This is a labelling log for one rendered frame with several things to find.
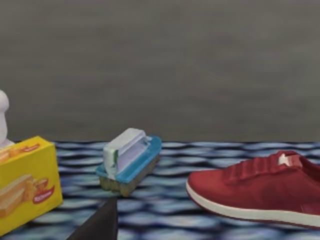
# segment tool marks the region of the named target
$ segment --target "table surface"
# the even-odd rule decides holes
[[[2,240],[64,240],[114,193],[95,175],[105,142],[56,142],[64,203]],[[255,156],[294,150],[320,164],[320,142],[165,142],[153,174],[130,198],[120,197],[119,240],[320,240],[320,231],[215,216],[188,198],[190,172],[225,168]]]

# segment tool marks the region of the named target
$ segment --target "gray wall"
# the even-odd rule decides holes
[[[314,141],[317,0],[1,0],[9,136]]]

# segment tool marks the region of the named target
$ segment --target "black object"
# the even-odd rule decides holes
[[[109,198],[67,240],[117,240],[117,198]]]

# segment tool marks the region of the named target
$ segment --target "box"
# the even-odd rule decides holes
[[[62,202],[54,144],[36,136],[0,149],[0,236]]]

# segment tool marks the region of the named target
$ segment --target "shoe sole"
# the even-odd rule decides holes
[[[259,210],[259,209],[247,209],[237,208],[222,205],[213,201],[210,201],[199,194],[197,194],[186,183],[186,192],[189,197],[201,208],[228,218],[254,221],[261,223],[274,223],[274,224],[290,224],[298,227],[320,229],[320,216],[312,215],[293,211],[282,210]]]

